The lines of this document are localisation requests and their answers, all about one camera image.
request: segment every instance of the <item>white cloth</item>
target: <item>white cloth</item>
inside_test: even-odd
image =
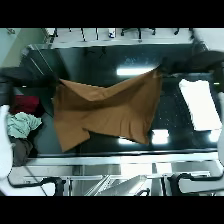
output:
[[[208,81],[189,82],[182,79],[179,87],[190,111],[194,130],[206,131],[222,128]]]
[[[41,118],[36,118],[24,112],[20,112],[16,115],[8,114],[8,135],[15,138],[27,138],[30,131],[35,130],[41,123]]]

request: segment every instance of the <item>dark red garment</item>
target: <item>dark red garment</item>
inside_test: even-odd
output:
[[[36,96],[16,95],[14,105],[11,107],[11,114],[24,112],[34,114],[39,105],[39,98]]]

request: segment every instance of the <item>mint green garment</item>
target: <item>mint green garment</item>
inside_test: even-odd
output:
[[[26,114],[23,112],[15,115],[8,114],[8,135],[15,138],[27,138],[30,131],[35,130],[41,123],[41,118],[36,118],[31,114]]]

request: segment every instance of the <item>pile of clothes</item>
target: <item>pile of clothes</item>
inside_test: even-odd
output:
[[[28,141],[29,133],[37,129],[41,122],[38,116],[39,98],[17,95],[7,117],[7,132],[13,145],[13,166],[24,165],[33,145]]]

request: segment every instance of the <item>brown garment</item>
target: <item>brown garment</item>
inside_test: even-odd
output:
[[[162,79],[155,69],[103,88],[66,80],[54,97],[54,127],[63,151],[90,138],[89,131],[148,144]]]

